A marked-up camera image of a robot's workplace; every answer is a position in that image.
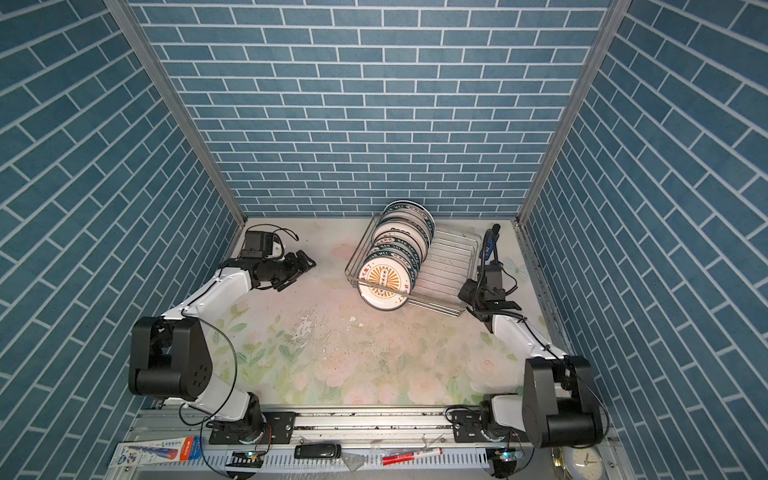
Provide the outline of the green rim white plate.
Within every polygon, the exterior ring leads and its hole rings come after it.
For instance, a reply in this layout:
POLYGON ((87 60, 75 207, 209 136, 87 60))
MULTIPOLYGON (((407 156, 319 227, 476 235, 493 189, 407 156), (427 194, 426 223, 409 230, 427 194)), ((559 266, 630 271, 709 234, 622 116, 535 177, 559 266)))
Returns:
POLYGON ((422 265, 419 253, 408 241, 392 236, 385 236, 373 243, 366 259, 374 258, 391 258, 402 263, 412 284, 416 282, 422 265))

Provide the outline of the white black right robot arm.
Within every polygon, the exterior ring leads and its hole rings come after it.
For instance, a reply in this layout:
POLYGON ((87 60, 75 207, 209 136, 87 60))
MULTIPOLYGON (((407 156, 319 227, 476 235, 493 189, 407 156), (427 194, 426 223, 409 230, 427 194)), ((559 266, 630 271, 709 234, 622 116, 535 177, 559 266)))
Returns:
POLYGON ((587 448, 607 436, 609 413, 599 398, 589 361, 549 343, 508 299, 506 275, 498 254, 500 226, 486 230, 474 279, 465 281, 459 299, 466 310, 524 361, 520 394, 487 394, 480 402, 480 424, 490 438, 524 433, 536 448, 587 448))

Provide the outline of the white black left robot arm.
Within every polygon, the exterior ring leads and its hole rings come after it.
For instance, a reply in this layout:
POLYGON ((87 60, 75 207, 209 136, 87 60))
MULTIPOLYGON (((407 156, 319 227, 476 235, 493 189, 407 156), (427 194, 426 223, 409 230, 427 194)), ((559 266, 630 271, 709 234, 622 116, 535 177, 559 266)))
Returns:
POLYGON ((206 334, 226 340, 214 323, 235 300, 253 289, 282 291, 315 265, 303 251, 279 259, 226 260, 213 278, 179 305, 134 324, 129 390, 159 400, 180 399, 204 413, 198 424, 210 429, 213 445, 289 443, 295 414, 264 413, 256 394, 238 389, 235 379, 216 375, 206 334))

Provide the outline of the orange sunburst white plate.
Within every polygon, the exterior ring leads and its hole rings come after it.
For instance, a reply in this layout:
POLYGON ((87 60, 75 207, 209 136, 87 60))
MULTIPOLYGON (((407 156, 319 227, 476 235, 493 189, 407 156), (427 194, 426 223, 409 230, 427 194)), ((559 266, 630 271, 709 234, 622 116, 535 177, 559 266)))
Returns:
POLYGON ((397 310, 405 305, 415 281, 415 271, 403 254, 392 250, 370 253, 357 274, 360 296, 381 311, 397 310))

